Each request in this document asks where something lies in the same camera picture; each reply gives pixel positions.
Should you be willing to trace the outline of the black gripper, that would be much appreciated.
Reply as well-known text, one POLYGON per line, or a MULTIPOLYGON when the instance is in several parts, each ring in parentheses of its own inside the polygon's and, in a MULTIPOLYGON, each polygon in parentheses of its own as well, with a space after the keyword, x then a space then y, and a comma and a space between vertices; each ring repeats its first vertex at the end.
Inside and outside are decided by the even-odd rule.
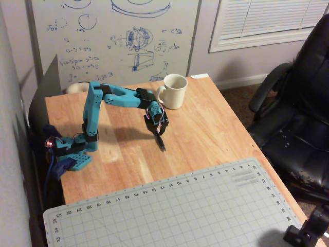
POLYGON ((166 128, 169 125, 169 120, 167 118, 166 113, 156 114, 154 116, 150 114, 145 114, 144 121, 147 129, 156 137, 156 140, 158 141, 161 150, 163 152, 166 151, 164 142, 161 138, 161 135, 165 133, 166 128))

